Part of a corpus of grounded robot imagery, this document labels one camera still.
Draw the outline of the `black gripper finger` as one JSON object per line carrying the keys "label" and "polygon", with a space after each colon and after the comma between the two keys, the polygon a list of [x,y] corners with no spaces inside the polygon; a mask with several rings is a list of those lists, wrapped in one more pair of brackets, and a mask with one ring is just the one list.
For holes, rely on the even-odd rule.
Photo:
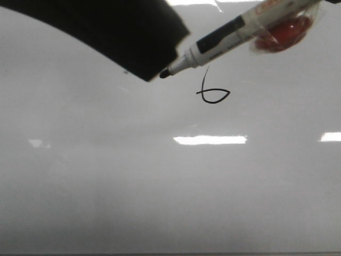
{"label": "black gripper finger", "polygon": [[1,1],[1,6],[80,40],[150,81],[177,57],[190,33],[166,1]]}

